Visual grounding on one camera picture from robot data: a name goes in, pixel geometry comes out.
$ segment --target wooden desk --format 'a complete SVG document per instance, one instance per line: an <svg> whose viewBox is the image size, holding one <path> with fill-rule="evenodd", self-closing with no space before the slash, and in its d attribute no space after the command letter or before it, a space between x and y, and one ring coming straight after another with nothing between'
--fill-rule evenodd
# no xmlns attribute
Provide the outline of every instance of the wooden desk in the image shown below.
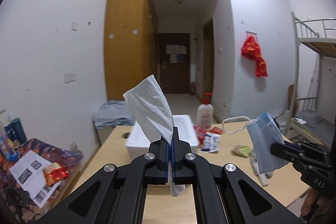
<svg viewBox="0 0 336 224"><path fill-rule="evenodd" d="M243 127L244 123L246 122L228 123L226 128L228 131L233 132L234 130ZM112 134L110 134L95 157L89 163L88 167L84 170L73 190L105 164L114 163L115 165L120 166L131 162L125 147L126 139L122 138L123 133L130 132L131 130L132 127L126 126L118 126L113 130ZM198 154L206 158L210 163L220 166L229 162L234 163L255 182L260 184L259 179L253 174L250 166L250 159L231 154L232 147L237 144L252 147L252 142L246 129L235 134L224 133L220 137L220 151L218 154L204 152L198 152ZM269 185L264 187L264 189L284 206L288 206L308 189L308 186L300 180L300 175L301 174L295 171L290 163L280 170L275 170L272 178L268 180ZM197 223L192 186L187 185L184 192L178 197L172 197L170 195L169 187L149 186L143 223Z"/></svg>

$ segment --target snack packet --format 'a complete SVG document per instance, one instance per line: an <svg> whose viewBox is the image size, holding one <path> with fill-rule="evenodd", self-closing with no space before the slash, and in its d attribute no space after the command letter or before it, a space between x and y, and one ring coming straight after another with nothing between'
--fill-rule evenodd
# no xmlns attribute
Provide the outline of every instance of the snack packet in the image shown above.
<svg viewBox="0 0 336 224"><path fill-rule="evenodd" d="M214 127L213 129L211 129L209 132L215 133L215 134L219 134L222 135L223 134L223 130L219 127Z"/></svg>
<svg viewBox="0 0 336 224"><path fill-rule="evenodd" d="M199 144L202 145L205 134L207 133L207 131L203 127L198 127L198 126L194 126L194 130L195 130L196 136L199 140Z"/></svg>
<svg viewBox="0 0 336 224"><path fill-rule="evenodd" d="M248 158L252 152L252 149L249 146L246 145L235 145L232 149L231 152L238 155L242 156L244 158Z"/></svg>
<svg viewBox="0 0 336 224"><path fill-rule="evenodd" d="M219 150L219 147L218 147L219 138L220 138L220 135L207 132L203 140L203 147L201 149L201 152L212 153L212 152L218 151Z"/></svg>
<svg viewBox="0 0 336 224"><path fill-rule="evenodd" d="M68 172L58 162L44 168L43 174L48 187L68 177Z"/></svg>

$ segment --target brown door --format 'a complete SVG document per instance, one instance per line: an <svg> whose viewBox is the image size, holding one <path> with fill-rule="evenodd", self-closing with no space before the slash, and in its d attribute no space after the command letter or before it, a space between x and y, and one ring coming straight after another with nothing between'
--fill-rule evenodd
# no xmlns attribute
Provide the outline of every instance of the brown door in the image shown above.
<svg viewBox="0 0 336 224"><path fill-rule="evenodd" d="M214 39L212 19L203 27L203 93L212 93L214 74Z"/></svg>
<svg viewBox="0 0 336 224"><path fill-rule="evenodd" d="M155 30L152 27L156 15L155 11L150 11L148 2L106 2L104 63L108 100L123 99L127 90L157 70Z"/></svg>
<svg viewBox="0 0 336 224"><path fill-rule="evenodd" d="M158 41L162 92L165 94L189 93L189 34L159 33Z"/></svg>

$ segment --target red cloth bag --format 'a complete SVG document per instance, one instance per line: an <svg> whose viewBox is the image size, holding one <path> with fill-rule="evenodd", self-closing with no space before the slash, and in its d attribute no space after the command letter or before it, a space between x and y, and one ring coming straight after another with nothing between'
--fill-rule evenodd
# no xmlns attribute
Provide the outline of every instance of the red cloth bag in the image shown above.
<svg viewBox="0 0 336 224"><path fill-rule="evenodd" d="M257 62L255 70L257 77L268 77L265 60L261 57L260 47L253 36L249 35L246 37L241 48L241 55Z"/></svg>

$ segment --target blue gripper pad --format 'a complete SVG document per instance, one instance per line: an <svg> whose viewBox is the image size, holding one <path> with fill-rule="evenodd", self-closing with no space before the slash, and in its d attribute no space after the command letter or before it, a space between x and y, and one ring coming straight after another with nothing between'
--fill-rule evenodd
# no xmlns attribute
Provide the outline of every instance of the blue gripper pad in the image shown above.
<svg viewBox="0 0 336 224"><path fill-rule="evenodd" d="M174 142L171 142L171 146L169 149L169 159L171 160L171 176L173 178L173 182L175 183L175 153L174 153Z"/></svg>
<svg viewBox="0 0 336 224"><path fill-rule="evenodd" d="M168 182L168 168L169 168L169 153L170 153L170 149L169 149L169 144L166 144L166 173L165 173L165 181L166 183Z"/></svg>
<svg viewBox="0 0 336 224"><path fill-rule="evenodd" d="M300 146L300 145L297 145L297 144L294 144L294 143L290 143L290 142L285 142L285 145L290 147L290 148L294 148L294 149L297 149L297 150L300 150L300 151L303 151L303 148Z"/></svg>

